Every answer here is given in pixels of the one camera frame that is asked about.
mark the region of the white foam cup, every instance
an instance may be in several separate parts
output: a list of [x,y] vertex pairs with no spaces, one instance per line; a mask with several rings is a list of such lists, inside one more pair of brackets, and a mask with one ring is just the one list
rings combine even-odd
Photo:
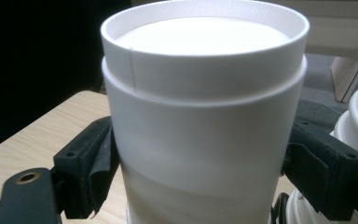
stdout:
[[[274,43],[263,31],[244,35],[256,47],[233,47],[221,39],[236,34],[230,23],[239,35],[272,32]],[[167,1],[105,21],[103,76],[132,224],[268,222],[308,30],[289,8],[236,0]]]

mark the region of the white cardboard tube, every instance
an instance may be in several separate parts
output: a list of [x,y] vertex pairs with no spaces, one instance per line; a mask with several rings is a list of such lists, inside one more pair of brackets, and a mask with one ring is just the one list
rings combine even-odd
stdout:
[[[116,38],[155,21],[229,17],[289,38],[251,52],[178,55]],[[132,224],[267,223],[307,62],[309,25],[251,1],[167,1],[102,27],[103,76]]]

